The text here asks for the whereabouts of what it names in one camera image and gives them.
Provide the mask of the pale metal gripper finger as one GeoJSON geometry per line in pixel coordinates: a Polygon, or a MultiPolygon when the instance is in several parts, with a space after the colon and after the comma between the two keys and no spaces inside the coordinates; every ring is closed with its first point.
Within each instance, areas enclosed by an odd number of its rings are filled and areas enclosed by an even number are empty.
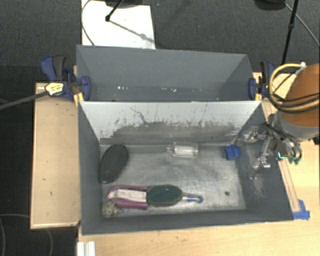
{"type": "Polygon", "coordinates": [[[252,126],[251,128],[246,129],[242,132],[238,138],[237,142],[239,143],[255,143],[258,140],[265,140],[266,135],[264,133],[259,133],[258,126],[252,126]]]}
{"type": "Polygon", "coordinates": [[[271,165],[268,163],[268,159],[265,156],[260,156],[256,158],[250,165],[250,175],[249,179],[254,180],[259,172],[264,169],[270,169],[271,165]]]}

